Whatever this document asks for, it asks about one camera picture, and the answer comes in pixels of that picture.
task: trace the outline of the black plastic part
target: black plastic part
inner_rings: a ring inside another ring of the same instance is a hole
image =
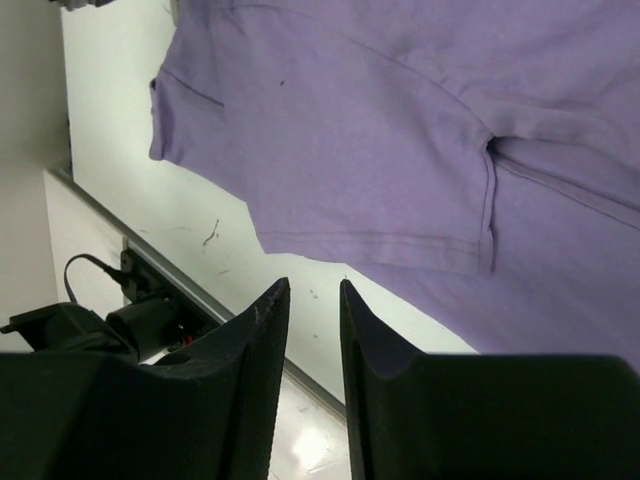
[[[598,356],[426,355],[341,286],[352,475],[639,478],[640,380]]]
[[[127,249],[122,252],[120,269],[130,279],[122,289],[125,297],[133,303],[152,297],[169,299],[178,309],[176,315],[185,335],[197,338],[224,323],[221,318],[212,317],[200,308],[135,251]]]
[[[134,347],[138,362],[144,362],[180,342],[179,310],[170,299],[149,298],[110,313],[106,322]]]
[[[0,355],[0,478],[267,478],[289,284],[154,366]]]
[[[36,351],[100,351],[136,358],[130,344],[94,312],[73,303],[50,305],[11,317],[1,333],[17,332]]]

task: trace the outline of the black cable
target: black cable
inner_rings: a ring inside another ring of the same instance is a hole
[[[71,264],[78,259],[87,260],[88,262],[91,262],[92,264],[101,268],[104,271],[104,273],[109,275],[109,277],[111,277],[111,279],[121,287],[126,287],[127,284],[129,283],[129,275],[127,275],[126,273],[116,268],[110,267],[109,265],[104,263],[102,260],[94,257],[93,255],[89,255],[88,253],[81,253],[80,255],[75,255],[74,257],[71,257],[67,262],[67,264],[65,265],[64,276],[63,276],[64,288],[67,291],[67,295],[69,296],[69,301],[71,303],[78,303],[78,299],[73,293],[73,289],[71,288],[71,284],[69,283],[68,270]]]

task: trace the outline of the t-shirt hem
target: t-shirt hem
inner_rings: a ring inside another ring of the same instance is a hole
[[[305,256],[325,262],[389,264],[476,275],[490,269],[484,261],[491,246],[453,238],[421,238],[389,233],[258,232],[265,253],[290,253],[304,244]]]

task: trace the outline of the purple t-shirt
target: purple t-shirt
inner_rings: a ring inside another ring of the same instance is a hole
[[[481,351],[640,366],[640,4],[183,0],[151,156]]]

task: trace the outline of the stain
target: stain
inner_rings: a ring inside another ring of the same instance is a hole
[[[218,231],[218,225],[220,225],[220,220],[216,220],[216,224],[213,226],[213,232],[209,235],[204,242],[202,242],[202,246],[206,247],[209,242],[216,236],[216,232]]]

